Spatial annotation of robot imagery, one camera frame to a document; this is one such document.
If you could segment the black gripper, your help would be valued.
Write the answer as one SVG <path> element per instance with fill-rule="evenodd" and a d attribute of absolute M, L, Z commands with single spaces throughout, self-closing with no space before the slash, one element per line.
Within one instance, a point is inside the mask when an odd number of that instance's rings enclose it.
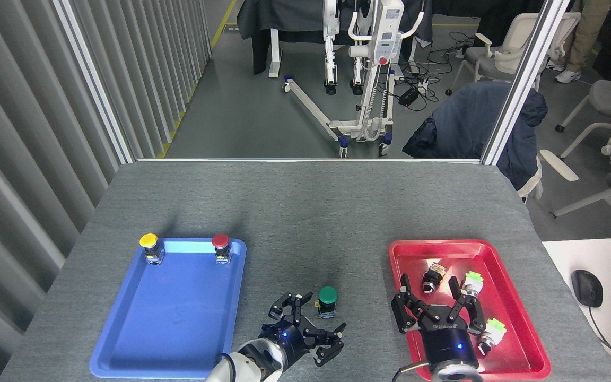
<path fill-rule="evenodd" d="M 482 305 L 478 299 L 483 283 L 482 276 L 466 276 L 463 284 L 460 284 L 456 276 L 451 276 L 448 284 L 455 305 L 446 314 L 446 320 L 437 322 L 434 309 L 412 292 L 409 275 L 401 275 L 400 288 L 391 300 L 392 312 L 398 331 L 406 333 L 422 329 L 424 353 L 431 372 L 435 372 L 443 363 L 463 363 L 478 368 L 469 333 L 480 335 L 485 331 Z M 460 317 L 463 307 L 469 314 L 468 325 Z"/>
<path fill-rule="evenodd" d="M 337 357 L 344 343 L 343 331 L 347 323 L 341 323 L 334 331 L 315 328 L 312 322 L 301 314 L 301 307 L 312 298 L 312 292 L 305 295 L 293 295 L 286 292 L 270 307 L 269 317 L 277 320 L 273 324 L 262 324 L 259 338 L 271 341 L 278 346 L 278 352 L 270 352 L 267 348 L 260 350 L 262 356 L 276 368 L 281 364 L 289 368 L 302 358 L 308 351 L 315 360 L 317 367 L 322 367 Z"/>

